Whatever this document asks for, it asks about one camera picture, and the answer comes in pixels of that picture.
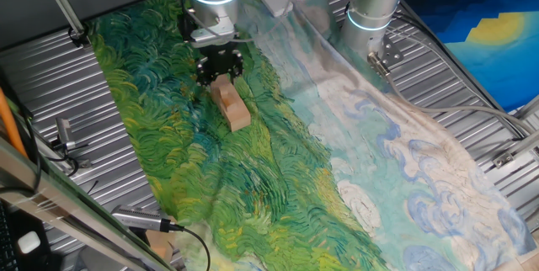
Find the metal clamp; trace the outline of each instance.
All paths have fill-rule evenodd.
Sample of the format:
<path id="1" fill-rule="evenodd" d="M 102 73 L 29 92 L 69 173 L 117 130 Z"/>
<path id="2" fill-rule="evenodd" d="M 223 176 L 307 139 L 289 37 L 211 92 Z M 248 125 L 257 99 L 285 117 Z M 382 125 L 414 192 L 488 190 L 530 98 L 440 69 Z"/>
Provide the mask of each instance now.
<path id="1" fill-rule="evenodd" d="M 539 131 L 527 136 L 523 141 L 497 156 L 492 162 L 496 168 L 501 168 L 527 152 L 539 162 Z"/>

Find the metal bracket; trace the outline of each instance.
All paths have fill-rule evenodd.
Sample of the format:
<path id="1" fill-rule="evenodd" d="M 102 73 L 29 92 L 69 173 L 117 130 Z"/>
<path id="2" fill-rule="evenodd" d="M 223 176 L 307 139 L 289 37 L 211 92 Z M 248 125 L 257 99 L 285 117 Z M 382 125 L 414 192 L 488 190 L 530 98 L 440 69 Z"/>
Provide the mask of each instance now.
<path id="1" fill-rule="evenodd" d="M 69 120 L 56 118 L 56 127 L 58 127 L 58 141 L 60 142 L 60 145 L 63 146 L 66 151 L 77 148 L 77 143 L 71 132 Z"/>
<path id="2" fill-rule="evenodd" d="M 501 156 L 495 158 L 493 160 L 493 163 L 496 166 L 496 168 L 500 169 L 506 163 L 513 162 L 514 160 L 515 160 L 515 158 L 513 157 L 513 155 L 510 152 L 506 152 L 506 153 L 502 154 Z"/>
<path id="3" fill-rule="evenodd" d="M 403 61 L 403 53 L 393 44 L 387 35 L 384 35 L 383 40 L 383 53 L 380 54 L 380 59 L 382 63 L 387 67 L 397 65 L 399 62 Z"/>
<path id="4" fill-rule="evenodd" d="M 496 168 L 501 168 L 527 152 L 539 162 L 539 131 L 527 136 L 524 140 L 496 157 L 492 162 Z"/>
<path id="5" fill-rule="evenodd" d="M 217 37 L 204 28 L 197 29 L 191 33 L 191 38 L 193 39 L 191 44 L 194 48 L 206 47 L 208 45 L 224 45 L 236 36 L 234 24 L 228 17 L 219 18 L 219 23 L 208 27 L 208 29 L 220 36 Z"/>

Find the green swirl pattern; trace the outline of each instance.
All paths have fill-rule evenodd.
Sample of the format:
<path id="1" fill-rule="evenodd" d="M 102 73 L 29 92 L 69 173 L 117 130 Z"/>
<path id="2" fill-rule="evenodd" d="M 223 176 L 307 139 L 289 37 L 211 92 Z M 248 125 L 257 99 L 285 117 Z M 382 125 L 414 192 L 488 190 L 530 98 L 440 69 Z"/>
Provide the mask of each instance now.
<path id="1" fill-rule="evenodd" d="M 95 19 L 90 34 L 163 209 L 210 242 L 214 270 L 386 270 L 339 197 L 329 150 L 296 117 L 269 62 L 240 46 L 236 88 L 253 122 L 230 133 L 196 85 L 198 54 L 178 32 L 180 14 L 178 0 L 146 0 Z M 200 244 L 180 238 L 188 269 L 204 269 Z"/>

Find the yellow shape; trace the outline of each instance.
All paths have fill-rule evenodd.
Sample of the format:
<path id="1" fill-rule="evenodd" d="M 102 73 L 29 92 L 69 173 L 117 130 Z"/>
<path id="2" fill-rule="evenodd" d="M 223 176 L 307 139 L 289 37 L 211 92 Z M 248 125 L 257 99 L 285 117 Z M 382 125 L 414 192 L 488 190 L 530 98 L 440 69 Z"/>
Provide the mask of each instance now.
<path id="1" fill-rule="evenodd" d="M 497 19 L 482 19 L 466 41 L 483 45 L 505 45 L 519 38 L 524 30 L 523 13 L 500 13 Z"/>

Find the wooden block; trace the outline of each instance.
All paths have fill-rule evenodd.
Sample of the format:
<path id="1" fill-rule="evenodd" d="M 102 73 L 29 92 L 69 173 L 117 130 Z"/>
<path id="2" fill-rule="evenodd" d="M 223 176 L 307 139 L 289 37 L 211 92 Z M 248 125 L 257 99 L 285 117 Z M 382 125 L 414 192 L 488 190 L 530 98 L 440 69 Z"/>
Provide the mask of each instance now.
<path id="1" fill-rule="evenodd" d="M 146 237 L 150 242 L 150 248 L 165 261 L 170 262 L 172 260 L 173 248 L 171 244 L 171 236 L 173 238 L 173 233 L 165 233 L 159 231 L 148 230 L 146 232 Z"/>
<path id="2" fill-rule="evenodd" d="M 251 125 L 251 114 L 234 85 L 222 74 L 211 83 L 211 98 L 227 120 L 232 132 Z"/>

